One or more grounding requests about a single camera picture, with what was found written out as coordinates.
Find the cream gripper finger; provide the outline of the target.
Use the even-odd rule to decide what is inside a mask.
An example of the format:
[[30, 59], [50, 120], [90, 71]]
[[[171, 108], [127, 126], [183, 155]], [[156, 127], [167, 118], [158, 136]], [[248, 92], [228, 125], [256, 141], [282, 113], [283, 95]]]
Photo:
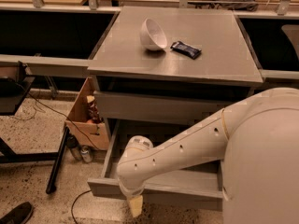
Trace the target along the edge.
[[138, 195], [133, 198], [129, 198], [128, 205], [129, 205], [132, 217], [140, 216], [142, 213], [143, 196]]

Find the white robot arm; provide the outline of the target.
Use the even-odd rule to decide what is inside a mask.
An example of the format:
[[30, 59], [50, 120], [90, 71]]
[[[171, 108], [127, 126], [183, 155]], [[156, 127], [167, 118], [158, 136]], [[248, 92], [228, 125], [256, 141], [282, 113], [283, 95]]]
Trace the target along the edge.
[[299, 224], [299, 90], [262, 91], [157, 147], [134, 137], [117, 176], [139, 208], [148, 179], [210, 161], [222, 164], [223, 224]]

